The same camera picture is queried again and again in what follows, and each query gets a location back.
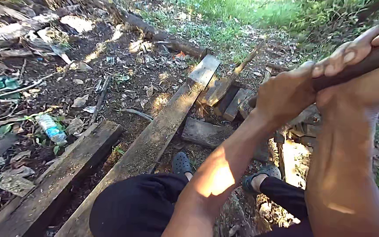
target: dry leaf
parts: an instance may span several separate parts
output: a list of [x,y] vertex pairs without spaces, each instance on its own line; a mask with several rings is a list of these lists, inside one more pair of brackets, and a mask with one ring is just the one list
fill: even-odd
[[88,100],[88,94],[83,97],[77,97],[74,100],[74,103],[71,105],[71,107],[74,107],[74,108],[83,107],[86,104],[87,100]]

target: twig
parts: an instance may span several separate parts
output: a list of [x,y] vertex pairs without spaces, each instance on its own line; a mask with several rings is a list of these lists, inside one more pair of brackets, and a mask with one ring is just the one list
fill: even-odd
[[43,78],[40,78],[38,81],[36,81],[34,84],[32,84],[32,85],[30,85],[30,86],[27,86],[27,87],[24,87],[24,88],[21,88],[21,89],[15,90],[15,91],[11,91],[11,92],[7,92],[7,93],[0,94],[0,97],[2,97],[2,96],[6,96],[6,95],[9,95],[9,94],[14,94],[14,93],[17,93],[17,92],[21,92],[21,91],[23,91],[23,90],[27,90],[27,89],[30,89],[30,88],[32,88],[32,87],[35,87],[35,86],[39,85],[40,83],[42,83],[42,81],[43,81],[44,79],[49,78],[49,77],[51,77],[51,76],[53,76],[53,75],[54,75],[54,73],[52,73],[52,74],[50,74],[50,75],[47,75],[47,76],[45,76],[45,77],[43,77]]
[[139,112],[139,111],[137,111],[137,110],[133,110],[133,109],[120,109],[120,110],[117,110],[117,111],[119,111],[119,112],[128,112],[128,113],[134,113],[134,114],[136,114],[136,115],[140,115],[141,117],[143,117],[143,118],[145,118],[145,119],[147,119],[148,121],[153,121],[153,117],[152,116],[150,116],[150,115],[147,115],[147,114],[145,114],[145,113],[142,113],[142,112]]
[[26,68],[26,62],[27,62],[27,60],[24,59],[23,66],[21,67],[20,75],[18,75],[19,79],[23,78],[24,69]]
[[105,80],[105,83],[103,83],[102,87],[102,93],[99,96],[99,99],[97,100],[96,108],[94,109],[93,115],[90,119],[90,124],[93,124],[96,121],[98,111],[100,107],[102,106],[103,100],[108,92],[109,83],[112,80],[111,76],[108,76],[108,78]]

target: stick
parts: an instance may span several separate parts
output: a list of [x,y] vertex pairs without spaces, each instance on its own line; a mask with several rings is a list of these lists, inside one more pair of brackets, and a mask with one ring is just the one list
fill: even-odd
[[285,67],[285,66],[270,63],[270,62],[267,62],[266,66],[267,67],[273,67],[273,68],[279,69],[280,71],[284,71],[284,72],[292,71],[292,69],[290,69],[289,67]]
[[7,92],[7,93],[3,93],[3,94],[0,94],[0,97],[2,96],[6,96],[6,95],[9,95],[9,94],[14,94],[14,93],[17,93],[17,92],[21,92],[23,90],[27,90],[27,89],[30,89],[30,88],[33,88],[37,85],[39,85],[40,83],[42,83],[42,81],[46,78],[50,78],[54,75],[54,73],[50,74],[50,75],[47,75],[43,78],[40,78],[38,81],[36,81],[34,84],[30,85],[30,86],[27,86],[27,87],[24,87],[24,88],[21,88],[21,89],[18,89],[18,90],[15,90],[15,91],[11,91],[11,92]]
[[24,69],[26,68],[26,62],[27,62],[27,60],[24,59],[23,66],[21,67],[20,75],[18,75],[19,79],[23,78]]
[[105,80],[105,83],[103,83],[102,93],[100,94],[99,99],[97,100],[96,108],[94,109],[94,113],[90,119],[90,124],[93,124],[94,121],[96,121],[98,110],[102,106],[103,100],[104,100],[104,98],[108,92],[108,87],[109,87],[109,83],[110,83],[111,79],[112,79],[112,77],[108,76],[108,78]]
[[145,113],[142,113],[142,112],[139,112],[137,110],[133,110],[133,109],[120,109],[118,110],[119,112],[128,112],[128,113],[134,113],[136,115],[140,115],[141,117],[147,119],[148,121],[153,121],[153,117],[150,116],[150,115],[147,115]]

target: fallen branch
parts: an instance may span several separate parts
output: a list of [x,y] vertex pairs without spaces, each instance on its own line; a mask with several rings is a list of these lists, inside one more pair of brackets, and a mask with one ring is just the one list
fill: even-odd
[[120,110],[118,110],[119,112],[128,112],[128,113],[134,113],[134,114],[136,114],[136,115],[140,115],[141,117],[143,117],[143,118],[145,118],[145,119],[147,119],[148,121],[153,121],[153,117],[152,116],[150,116],[150,115],[147,115],[147,114],[145,114],[145,113],[142,113],[142,112],[139,112],[139,111],[137,111],[137,110],[133,110],[133,109],[120,109]]
[[96,108],[94,109],[93,115],[91,116],[91,119],[90,119],[90,124],[93,124],[97,119],[98,111],[100,107],[102,106],[103,100],[108,92],[108,87],[109,87],[109,83],[111,79],[112,79],[112,76],[108,76],[108,78],[106,78],[105,80],[105,83],[103,83],[102,93],[100,93],[99,99],[97,100]]
[[273,68],[279,69],[280,71],[284,71],[284,72],[292,71],[292,69],[290,69],[289,67],[285,67],[285,66],[270,63],[270,62],[266,63],[266,67],[273,67]]
[[3,94],[0,94],[0,97],[2,97],[2,96],[6,96],[6,95],[9,95],[9,94],[14,94],[14,93],[17,93],[17,92],[21,92],[21,91],[23,91],[23,90],[27,90],[27,89],[33,88],[33,87],[39,85],[40,83],[42,83],[42,81],[43,81],[44,79],[46,79],[46,78],[50,78],[50,77],[52,77],[53,75],[54,75],[54,73],[52,73],[52,74],[50,74],[50,75],[47,75],[47,76],[45,76],[45,77],[43,77],[43,78],[40,78],[38,81],[36,81],[35,83],[33,83],[33,84],[30,85],[30,86],[27,86],[27,87],[24,87],[24,88],[21,88],[21,89],[15,90],[15,91],[11,91],[11,92],[6,92],[6,93],[3,93]]

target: forearm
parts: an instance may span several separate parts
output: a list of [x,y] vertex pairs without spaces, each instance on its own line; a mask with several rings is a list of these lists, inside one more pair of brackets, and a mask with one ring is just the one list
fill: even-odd
[[348,103],[324,112],[307,178],[307,206],[315,236],[379,236],[379,191],[372,174],[375,118]]
[[163,236],[175,236],[179,230],[180,236],[211,236],[215,217],[244,174],[255,148],[275,129],[274,121],[253,110],[184,188]]

